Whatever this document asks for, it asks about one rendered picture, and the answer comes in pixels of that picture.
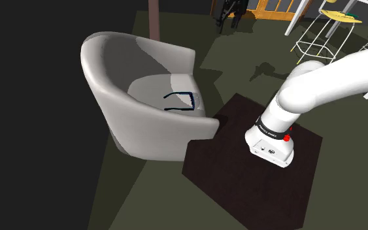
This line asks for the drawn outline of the wooden glazed door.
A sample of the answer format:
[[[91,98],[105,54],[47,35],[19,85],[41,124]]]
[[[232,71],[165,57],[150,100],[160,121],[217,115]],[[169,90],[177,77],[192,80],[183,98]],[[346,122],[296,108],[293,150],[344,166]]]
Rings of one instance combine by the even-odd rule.
[[[223,9],[225,0],[212,0],[210,15],[217,19]],[[246,12],[242,19],[291,21],[301,0],[248,0]]]

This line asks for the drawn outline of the dark robot stand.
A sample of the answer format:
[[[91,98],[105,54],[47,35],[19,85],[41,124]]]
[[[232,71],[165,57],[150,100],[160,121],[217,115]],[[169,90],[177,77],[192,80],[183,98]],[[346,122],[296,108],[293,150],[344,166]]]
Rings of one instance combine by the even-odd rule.
[[[244,134],[264,107],[236,93],[216,114],[213,139],[191,140],[183,175],[248,230],[302,228],[322,137],[295,123],[295,156],[281,168],[255,156]]]

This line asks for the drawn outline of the brown wooden post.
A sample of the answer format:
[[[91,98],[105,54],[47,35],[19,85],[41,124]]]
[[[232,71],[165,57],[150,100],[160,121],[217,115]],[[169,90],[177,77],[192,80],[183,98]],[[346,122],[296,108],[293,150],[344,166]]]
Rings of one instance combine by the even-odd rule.
[[[148,0],[148,22],[150,39],[160,41],[159,0]]]

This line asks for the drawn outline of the black eyeglasses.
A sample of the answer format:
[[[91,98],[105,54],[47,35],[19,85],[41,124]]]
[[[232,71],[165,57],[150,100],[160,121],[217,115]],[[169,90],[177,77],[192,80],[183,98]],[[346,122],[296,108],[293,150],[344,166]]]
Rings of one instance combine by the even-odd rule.
[[[193,93],[190,91],[175,91],[175,92],[171,92],[165,96],[163,96],[164,99],[166,99],[167,97],[169,97],[170,95],[188,95],[190,97],[190,101],[191,101],[191,107],[186,107],[186,108],[177,108],[177,107],[170,107],[170,108],[164,108],[164,110],[168,111],[168,110],[182,110],[182,111],[191,111],[191,110],[195,110],[195,99],[193,96]]]

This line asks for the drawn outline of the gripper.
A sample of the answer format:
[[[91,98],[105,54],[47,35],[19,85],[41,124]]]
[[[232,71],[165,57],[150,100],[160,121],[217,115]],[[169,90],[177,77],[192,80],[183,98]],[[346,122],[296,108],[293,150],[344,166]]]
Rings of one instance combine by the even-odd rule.
[[[218,34],[222,33],[224,22],[231,13],[236,13],[234,14],[231,27],[237,29],[243,14],[246,12],[247,6],[248,0],[225,0],[223,9],[216,19],[216,32]]]

